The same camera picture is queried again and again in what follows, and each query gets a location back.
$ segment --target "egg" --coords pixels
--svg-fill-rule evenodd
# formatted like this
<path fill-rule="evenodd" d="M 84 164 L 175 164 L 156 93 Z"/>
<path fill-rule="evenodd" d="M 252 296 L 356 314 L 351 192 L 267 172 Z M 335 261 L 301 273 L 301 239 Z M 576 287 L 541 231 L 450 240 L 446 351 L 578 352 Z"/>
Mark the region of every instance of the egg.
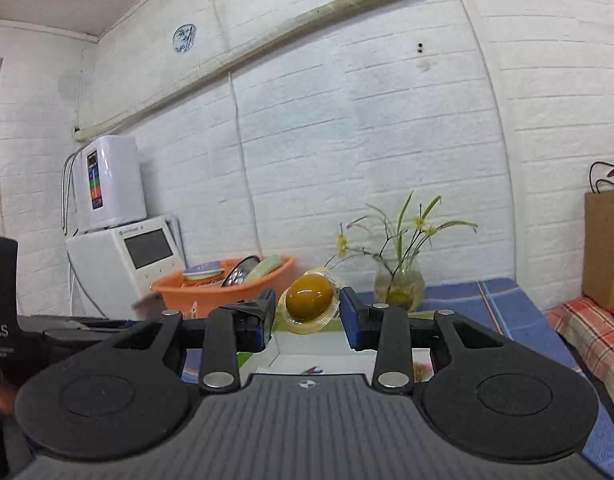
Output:
<path fill-rule="evenodd" d="M 331 304 L 333 284 L 324 276 L 305 274 L 287 289 L 285 306 L 297 321 L 309 321 L 320 316 Z"/>

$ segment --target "vase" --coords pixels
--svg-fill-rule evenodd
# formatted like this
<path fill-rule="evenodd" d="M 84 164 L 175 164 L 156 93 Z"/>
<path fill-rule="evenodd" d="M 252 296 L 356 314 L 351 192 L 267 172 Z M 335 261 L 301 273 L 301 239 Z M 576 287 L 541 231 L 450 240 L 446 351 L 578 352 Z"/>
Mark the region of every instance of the vase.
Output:
<path fill-rule="evenodd" d="M 396 269 L 398 264 L 388 265 Z M 393 276 L 381 265 L 373 280 L 373 297 L 376 303 L 388 303 L 415 312 L 425 300 L 425 280 L 418 262 L 414 260 L 408 270 L 396 270 Z"/>

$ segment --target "beige pipe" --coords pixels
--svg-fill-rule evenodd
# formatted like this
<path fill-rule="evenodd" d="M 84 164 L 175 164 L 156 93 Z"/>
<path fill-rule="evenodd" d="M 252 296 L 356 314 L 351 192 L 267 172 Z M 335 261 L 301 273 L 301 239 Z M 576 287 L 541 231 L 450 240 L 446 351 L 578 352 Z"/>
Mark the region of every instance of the beige pipe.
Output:
<path fill-rule="evenodd" d="M 176 81 L 168 88 L 162 89 L 148 100 L 117 114 L 107 121 L 76 131 L 74 139 L 84 142 L 104 133 L 120 133 L 122 129 L 166 108 L 178 99 L 188 96 L 227 72 L 240 68 L 260 56 L 269 54 L 289 41 L 295 41 L 320 28 L 395 1 L 397 0 L 334 0 L 316 9 L 309 10 L 300 16 L 286 20 L 251 41 L 207 60 L 199 65 L 198 70 L 194 71 L 193 74 Z"/>

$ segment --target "metal bowl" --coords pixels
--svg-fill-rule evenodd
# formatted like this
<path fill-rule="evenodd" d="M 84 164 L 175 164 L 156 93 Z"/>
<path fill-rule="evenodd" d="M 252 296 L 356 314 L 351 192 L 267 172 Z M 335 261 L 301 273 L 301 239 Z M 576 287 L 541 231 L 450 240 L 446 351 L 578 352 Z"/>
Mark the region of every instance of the metal bowl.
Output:
<path fill-rule="evenodd" d="M 258 256 L 247 256 L 240 261 L 225 278 L 222 286 L 241 285 L 247 275 L 260 263 Z"/>

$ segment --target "orange plastic basket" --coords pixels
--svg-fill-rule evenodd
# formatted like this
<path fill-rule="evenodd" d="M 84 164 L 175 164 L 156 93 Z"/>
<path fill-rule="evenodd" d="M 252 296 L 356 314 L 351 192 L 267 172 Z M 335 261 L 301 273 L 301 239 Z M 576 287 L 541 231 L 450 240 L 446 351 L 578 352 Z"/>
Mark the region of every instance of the orange plastic basket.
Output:
<path fill-rule="evenodd" d="M 241 261 L 223 260 L 221 267 L 225 274 Z M 180 310 L 185 319 L 207 317 L 216 307 L 240 300 L 254 300 L 265 287 L 276 291 L 276 300 L 293 283 L 297 276 L 296 257 L 281 256 L 282 265 L 259 280 L 232 286 L 186 286 L 183 287 L 183 271 L 179 270 L 152 283 L 152 290 L 158 292 L 165 305 L 171 310 Z"/>

